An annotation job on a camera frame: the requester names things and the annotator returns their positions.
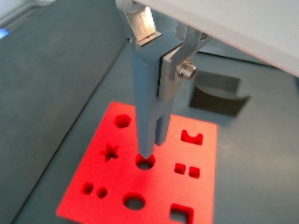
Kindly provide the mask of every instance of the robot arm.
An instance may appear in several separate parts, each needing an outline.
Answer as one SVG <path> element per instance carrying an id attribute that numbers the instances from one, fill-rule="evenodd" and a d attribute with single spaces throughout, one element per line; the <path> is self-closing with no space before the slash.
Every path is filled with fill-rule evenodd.
<path id="1" fill-rule="evenodd" d="M 138 148 L 149 158 L 155 144 L 166 140 L 182 79 L 191 80 L 197 74 L 193 55 L 211 37 L 185 24 L 178 25 L 179 38 L 174 34 L 163 35 L 155 29 L 149 7 L 127 0 L 118 0 L 117 6 L 133 31 Z"/>

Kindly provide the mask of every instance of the screw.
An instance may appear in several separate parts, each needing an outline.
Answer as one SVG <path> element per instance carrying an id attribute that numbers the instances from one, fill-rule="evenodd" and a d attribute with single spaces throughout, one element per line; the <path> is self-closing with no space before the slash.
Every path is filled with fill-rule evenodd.
<path id="1" fill-rule="evenodd" d="M 201 34 L 201 41 L 203 41 L 207 37 L 209 37 L 209 35 L 203 32 L 203 33 Z"/>
<path id="2" fill-rule="evenodd" d="M 191 62 L 186 61 L 181 66 L 178 66 L 177 71 L 182 79 L 191 81 L 198 73 L 198 67 Z"/>

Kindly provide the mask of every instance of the cross-shaped hole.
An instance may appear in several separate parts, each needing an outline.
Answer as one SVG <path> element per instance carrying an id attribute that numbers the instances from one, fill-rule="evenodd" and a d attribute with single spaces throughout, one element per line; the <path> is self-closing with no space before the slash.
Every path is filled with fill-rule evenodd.
<path id="1" fill-rule="evenodd" d="M 101 155 L 106 157 L 106 161 L 109 162 L 111 158 L 118 158 L 118 145 L 107 144 L 107 148 L 99 152 Z"/>

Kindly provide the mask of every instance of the red shape sorter board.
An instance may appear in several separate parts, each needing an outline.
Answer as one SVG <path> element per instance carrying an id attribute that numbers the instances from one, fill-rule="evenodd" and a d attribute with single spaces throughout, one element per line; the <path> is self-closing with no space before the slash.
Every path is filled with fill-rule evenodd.
<path id="1" fill-rule="evenodd" d="M 143 159 L 135 107 L 113 102 L 58 215 L 85 224 L 211 224 L 217 142 L 215 124 L 173 115 L 166 142 Z"/>

